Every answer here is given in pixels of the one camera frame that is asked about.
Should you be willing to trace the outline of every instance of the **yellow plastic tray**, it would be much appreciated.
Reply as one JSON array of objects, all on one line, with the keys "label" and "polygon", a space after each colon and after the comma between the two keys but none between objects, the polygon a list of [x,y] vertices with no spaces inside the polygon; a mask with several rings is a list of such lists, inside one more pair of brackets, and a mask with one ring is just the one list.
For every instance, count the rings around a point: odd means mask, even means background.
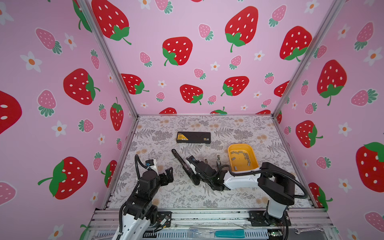
[{"label": "yellow plastic tray", "polygon": [[[231,152],[239,152],[243,151],[244,153],[248,153],[249,159],[251,161],[250,166],[248,166],[248,160],[245,159],[245,155],[240,153],[232,153]],[[232,144],[228,147],[228,155],[229,155],[229,161],[231,163],[232,172],[243,172],[243,171],[250,171],[254,170],[259,167],[259,164],[257,162],[255,153],[251,146],[244,143],[239,144]]]}]

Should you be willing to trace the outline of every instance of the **teal object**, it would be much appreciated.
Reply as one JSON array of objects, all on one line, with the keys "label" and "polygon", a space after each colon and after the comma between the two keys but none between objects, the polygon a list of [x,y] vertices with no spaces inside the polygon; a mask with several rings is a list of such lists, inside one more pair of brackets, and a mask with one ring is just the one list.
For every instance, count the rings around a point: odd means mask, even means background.
[{"label": "teal object", "polygon": [[220,230],[215,232],[216,237],[227,237],[227,238],[245,238],[245,232],[243,229],[236,230]]}]

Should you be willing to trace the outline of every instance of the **strawberry wallpaper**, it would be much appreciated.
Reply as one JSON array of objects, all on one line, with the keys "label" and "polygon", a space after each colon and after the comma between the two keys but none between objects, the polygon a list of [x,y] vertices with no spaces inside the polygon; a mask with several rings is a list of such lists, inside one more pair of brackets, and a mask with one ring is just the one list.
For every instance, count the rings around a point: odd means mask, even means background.
[{"label": "strawberry wallpaper", "polygon": [[0,0],[0,40],[2,239],[83,240],[129,108],[77,1]]},{"label": "strawberry wallpaper", "polygon": [[384,238],[383,9],[346,2],[282,109],[316,205],[344,240]]},{"label": "strawberry wallpaper", "polygon": [[139,114],[270,113],[332,3],[88,1]]}]

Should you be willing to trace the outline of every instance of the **floral patterned table surface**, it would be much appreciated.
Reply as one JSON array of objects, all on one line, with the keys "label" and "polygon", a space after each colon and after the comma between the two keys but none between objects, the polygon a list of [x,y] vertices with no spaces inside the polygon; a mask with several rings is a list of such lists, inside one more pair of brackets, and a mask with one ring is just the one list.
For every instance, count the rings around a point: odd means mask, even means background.
[{"label": "floral patterned table surface", "polygon": [[[176,143],[178,131],[211,132],[211,144]],[[270,162],[296,175],[281,139],[269,116],[142,116],[131,143],[110,209],[118,209],[127,200],[136,184],[134,156],[142,162],[156,159],[159,173],[173,167],[173,183],[159,189],[153,204],[159,208],[263,208],[269,197],[259,187],[214,191],[206,183],[195,186],[171,153],[175,148],[182,158],[193,155],[208,159],[217,170],[216,155],[222,164],[229,164],[228,146],[246,143],[252,146],[259,165]],[[296,194],[303,194],[296,186]],[[311,207],[306,199],[295,199],[294,208]]]}]

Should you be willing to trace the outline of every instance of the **wrench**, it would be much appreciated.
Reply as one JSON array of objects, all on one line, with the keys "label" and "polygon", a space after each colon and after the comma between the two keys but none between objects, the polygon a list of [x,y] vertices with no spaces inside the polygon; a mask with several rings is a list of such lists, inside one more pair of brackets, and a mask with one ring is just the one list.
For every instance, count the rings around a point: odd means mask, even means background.
[{"label": "wrench", "polygon": [[313,231],[313,230],[320,230],[322,232],[324,231],[322,225],[317,225],[316,227],[309,227],[309,228],[303,228],[303,229],[295,228],[294,230],[295,230],[296,234],[300,234],[301,232],[309,232],[309,231]]}]

